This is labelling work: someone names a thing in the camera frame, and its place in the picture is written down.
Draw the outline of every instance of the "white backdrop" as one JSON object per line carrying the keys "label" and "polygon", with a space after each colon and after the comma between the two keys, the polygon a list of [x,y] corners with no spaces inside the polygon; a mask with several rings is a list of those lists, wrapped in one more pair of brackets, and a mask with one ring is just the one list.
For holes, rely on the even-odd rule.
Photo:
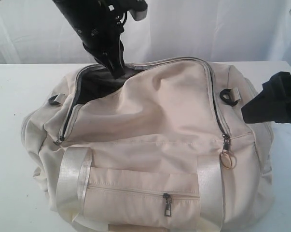
{"label": "white backdrop", "polygon": [[[126,62],[174,56],[210,61],[286,60],[291,65],[291,0],[147,0],[129,17]],[[0,1],[0,63],[88,63],[80,39],[51,0]]]}

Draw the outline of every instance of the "cream duffel bag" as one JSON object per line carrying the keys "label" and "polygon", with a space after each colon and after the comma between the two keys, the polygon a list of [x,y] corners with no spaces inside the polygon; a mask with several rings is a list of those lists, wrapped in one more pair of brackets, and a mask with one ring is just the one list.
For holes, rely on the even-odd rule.
{"label": "cream duffel bag", "polygon": [[80,232],[219,232],[270,208],[273,133],[234,67],[196,58],[71,73],[22,127],[51,209]]}

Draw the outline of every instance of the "white table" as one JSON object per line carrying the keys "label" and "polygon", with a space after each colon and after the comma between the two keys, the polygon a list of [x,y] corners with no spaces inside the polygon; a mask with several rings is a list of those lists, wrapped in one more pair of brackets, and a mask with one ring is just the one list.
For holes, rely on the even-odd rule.
{"label": "white table", "polygon": [[[226,62],[235,65],[257,90],[284,61]],[[73,232],[48,209],[32,179],[36,164],[21,145],[23,117],[38,108],[62,76],[86,64],[0,65],[0,232]],[[291,125],[275,125],[272,147],[276,202],[267,216],[245,232],[291,232]]]}

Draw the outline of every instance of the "gold key ring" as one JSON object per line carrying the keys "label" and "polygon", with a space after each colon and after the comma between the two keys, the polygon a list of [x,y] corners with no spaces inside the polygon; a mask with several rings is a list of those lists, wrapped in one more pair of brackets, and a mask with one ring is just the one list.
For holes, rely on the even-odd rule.
{"label": "gold key ring", "polygon": [[[225,156],[225,157],[227,157],[227,158],[229,159],[229,161],[230,161],[230,165],[226,165],[226,164],[223,163],[223,161],[222,161],[222,157],[223,157],[223,156]],[[229,153],[227,153],[227,152],[225,152],[225,151],[221,152],[221,153],[219,154],[219,160],[220,160],[222,166],[223,166],[225,169],[232,169],[232,165],[233,165],[233,164],[232,164],[232,159],[231,159],[231,156],[230,156]]]}

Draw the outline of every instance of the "front pocket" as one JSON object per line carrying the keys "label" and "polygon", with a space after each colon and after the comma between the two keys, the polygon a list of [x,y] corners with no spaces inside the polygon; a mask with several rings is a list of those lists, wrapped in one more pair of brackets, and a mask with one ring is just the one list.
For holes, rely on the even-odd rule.
{"label": "front pocket", "polygon": [[91,168],[84,216],[108,224],[196,229],[197,174]]}

